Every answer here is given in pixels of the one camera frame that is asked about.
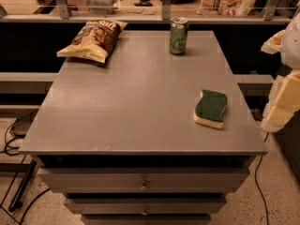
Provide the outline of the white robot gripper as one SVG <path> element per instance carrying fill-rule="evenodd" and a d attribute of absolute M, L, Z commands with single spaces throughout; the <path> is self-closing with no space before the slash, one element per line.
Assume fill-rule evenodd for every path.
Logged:
<path fill-rule="evenodd" d="M 300 13 L 281 30 L 264 42 L 264 53 L 280 53 L 281 62 L 290 68 L 300 68 Z M 268 103 L 262 113 L 261 128 L 266 132 L 278 132 L 300 110 L 300 70 L 293 70 L 274 80 Z"/>

